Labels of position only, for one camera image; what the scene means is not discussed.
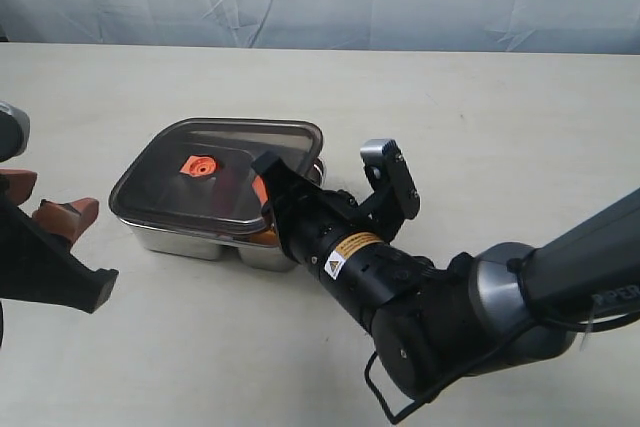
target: warning label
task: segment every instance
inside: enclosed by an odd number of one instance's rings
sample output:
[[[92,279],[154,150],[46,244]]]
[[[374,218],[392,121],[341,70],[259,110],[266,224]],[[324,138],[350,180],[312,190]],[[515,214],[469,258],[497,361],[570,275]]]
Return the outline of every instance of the warning label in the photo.
[[[382,240],[371,232],[360,232],[351,235],[338,244],[327,262],[324,264],[324,270],[333,280],[338,278],[340,270],[344,263],[365,245],[377,244]]]

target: stainless steel container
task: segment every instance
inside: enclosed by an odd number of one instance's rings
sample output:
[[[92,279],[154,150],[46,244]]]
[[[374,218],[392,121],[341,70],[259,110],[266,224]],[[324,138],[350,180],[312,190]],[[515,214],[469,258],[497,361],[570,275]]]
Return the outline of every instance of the stainless steel container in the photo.
[[[320,130],[304,122],[188,119],[149,144],[113,188],[109,205],[146,249],[213,261],[233,248],[246,265],[288,271],[296,264],[264,224],[249,161],[273,150],[322,186],[321,148]],[[201,164],[194,156],[215,157],[213,171],[197,175]],[[225,168],[234,171],[226,181]]]

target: orange valve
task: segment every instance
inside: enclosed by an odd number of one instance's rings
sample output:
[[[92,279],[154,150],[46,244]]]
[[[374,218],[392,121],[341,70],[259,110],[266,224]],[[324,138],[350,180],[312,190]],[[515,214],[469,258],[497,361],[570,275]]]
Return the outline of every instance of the orange valve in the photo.
[[[192,155],[187,159],[180,173],[190,175],[191,177],[204,177],[211,175],[216,171],[218,164],[213,157],[199,157]]]

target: clear lid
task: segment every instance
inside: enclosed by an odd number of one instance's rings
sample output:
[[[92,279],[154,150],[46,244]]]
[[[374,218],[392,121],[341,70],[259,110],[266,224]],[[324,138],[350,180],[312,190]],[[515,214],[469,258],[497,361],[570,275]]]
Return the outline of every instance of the clear lid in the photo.
[[[243,236],[265,230],[252,162],[267,150],[301,175],[322,149],[307,122],[187,119],[158,134],[115,185],[109,206],[148,226]]]

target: table surface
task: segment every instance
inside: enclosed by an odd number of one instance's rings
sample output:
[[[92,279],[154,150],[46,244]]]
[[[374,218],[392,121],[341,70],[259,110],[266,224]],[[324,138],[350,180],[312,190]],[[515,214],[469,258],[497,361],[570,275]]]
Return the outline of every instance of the table surface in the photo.
[[[362,377],[371,339],[304,268],[148,252],[109,212],[120,175],[177,120],[314,122],[327,186],[359,198],[359,147],[397,139],[422,209],[395,245],[440,266],[505,240],[543,245],[640,185],[640,57],[0,44],[0,98],[33,124],[3,164],[39,172],[25,209],[97,197],[74,252],[120,271],[93,315],[4,302],[12,427],[387,425]],[[403,425],[637,425],[639,349],[640,327],[594,335],[464,379]]]

